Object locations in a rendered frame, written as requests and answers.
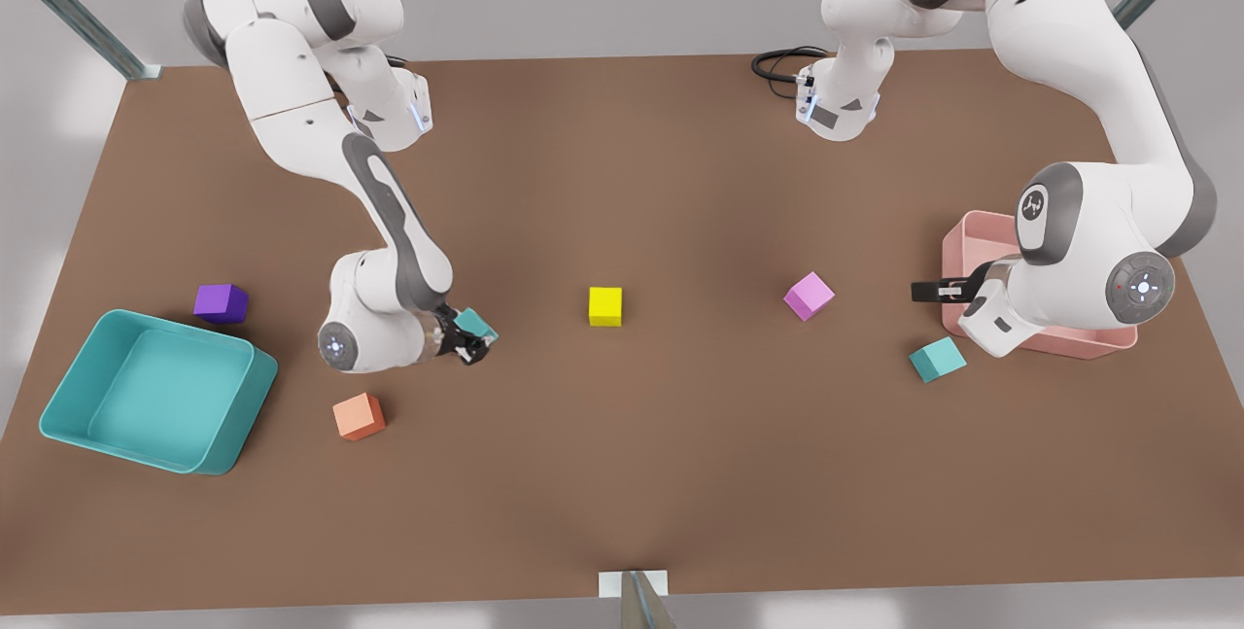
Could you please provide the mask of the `teal blue cube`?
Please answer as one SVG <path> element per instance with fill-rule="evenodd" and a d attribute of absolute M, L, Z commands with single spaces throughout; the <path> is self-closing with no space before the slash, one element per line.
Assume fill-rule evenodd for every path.
<path fill-rule="evenodd" d="M 475 310 L 471 310 L 471 307 L 458 311 L 454 323 L 463 332 L 481 338 L 481 341 L 485 341 L 489 346 L 491 346 L 494 341 L 498 341 L 498 332 L 493 331 L 490 324 L 488 324 Z"/>
<path fill-rule="evenodd" d="M 931 342 L 931 344 L 921 346 L 918 351 L 908 356 L 908 359 L 911 359 L 916 373 L 918 373 L 924 384 L 948 375 L 953 370 L 960 370 L 962 367 L 967 365 L 964 356 L 950 336 L 942 337 L 939 341 Z"/>

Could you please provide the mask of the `pink plastic tray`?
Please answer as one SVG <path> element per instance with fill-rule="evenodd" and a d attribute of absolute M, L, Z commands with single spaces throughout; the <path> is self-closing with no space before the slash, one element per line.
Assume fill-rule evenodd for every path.
<path fill-rule="evenodd" d="M 965 213 L 942 244 L 942 275 L 968 276 L 984 262 L 1018 254 L 1018 236 L 1010 214 Z M 1021 343 L 1023 351 L 1092 360 L 1136 346 L 1138 329 L 1132 324 L 1115 331 L 1074 331 L 1047 327 Z"/>

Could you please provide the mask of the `orange cube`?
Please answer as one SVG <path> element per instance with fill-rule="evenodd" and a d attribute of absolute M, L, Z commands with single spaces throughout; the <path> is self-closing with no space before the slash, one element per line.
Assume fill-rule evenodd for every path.
<path fill-rule="evenodd" d="M 335 403 L 332 411 L 340 436 L 347 441 L 360 441 L 387 428 L 381 402 L 368 393 Z"/>

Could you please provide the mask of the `pink cube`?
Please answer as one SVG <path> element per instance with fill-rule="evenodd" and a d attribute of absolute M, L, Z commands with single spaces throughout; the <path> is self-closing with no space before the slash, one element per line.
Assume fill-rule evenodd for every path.
<path fill-rule="evenodd" d="M 832 288 L 825 283 L 819 273 L 806 273 L 804 278 L 794 283 L 791 288 L 782 296 L 785 305 L 794 311 L 801 322 L 807 322 L 814 314 L 824 310 L 831 300 L 833 300 L 835 292 Z"/>

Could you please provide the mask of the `purple cube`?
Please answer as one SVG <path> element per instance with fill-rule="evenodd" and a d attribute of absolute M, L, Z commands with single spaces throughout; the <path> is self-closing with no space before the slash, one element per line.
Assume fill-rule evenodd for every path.
<path fill-rule="evenodd" d="M 211 324 L 241 324 L 246 318 L 249 295 L 234 283 L 200 285 L 192 314 Z"/>

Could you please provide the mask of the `teal plastic tray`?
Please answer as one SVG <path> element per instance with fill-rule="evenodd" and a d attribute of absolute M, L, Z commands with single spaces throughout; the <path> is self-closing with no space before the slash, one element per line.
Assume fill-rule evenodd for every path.
<path fill-rule="evenodd" d="M 234 467 L 277 375 L 253 342 L 128 310 L 102 314 L 39 430 L 174 474 Z"/>

